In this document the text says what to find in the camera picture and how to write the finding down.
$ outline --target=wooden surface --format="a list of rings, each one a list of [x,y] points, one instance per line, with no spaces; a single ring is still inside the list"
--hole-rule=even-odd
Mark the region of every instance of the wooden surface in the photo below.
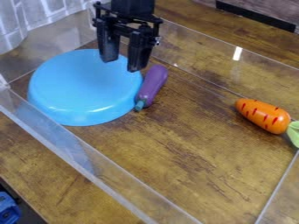
[[[200,4],[205,4],[210,7],[216,6],[214,0],[193,0]],[[222,3],[234,5],[241,9],[257,12],[270,18],[277,18],[296,26],[299,26],[299,3],[296,0],[284,1],[256,1],[256,0],[220,0]]]
[[[186,1],[157,1],[156,9],[164,18],[249,50],[272,55],[273,46],[280,51],[272,58],[296,65],[299,48],[292,48],[292,52],[288,49],[292,43],[293,47],[297,45],[297,37],[289,33],[244,18],[234,24],[230,15]],[[269,41],[269,31],[277,40]],[[169,43],[181,52],[184,45],[174,45],[170,39]],[[193,57],[202,61],[201,74],[206,80],[168,66],[169,80],[149,109],[138,114],[132,112],[108,124],[69,130],[204,223],[253,223],[293,148],[282,137],[266,134],[242,119],[232,107],[237,97],[209,81],[248,94],[252,83],[254,88],[261,88],[258,75],[269,76],[276,91],[265,89],[260,97],[282,99],[293,114],[289,93],[278,92],[278,83],[282,81],[292,93],[296,77],[286,74],[284,79],[270,62],[249,56],[241,71],[252,71],[252,76],[236,83],[226,76],[229,68],[236,66],[221,54],[209,55],[212,47],[201,48],[201,54],[182,55],[188,60]],[[209,55],[208,61],[201,56],[204,53]],[[218,70],[210,61],[220,64]],[[29,75],[11,84],[21,96],[27,80]],[[0,124],[0,175],[49,223],[140,221],[3,115]]]

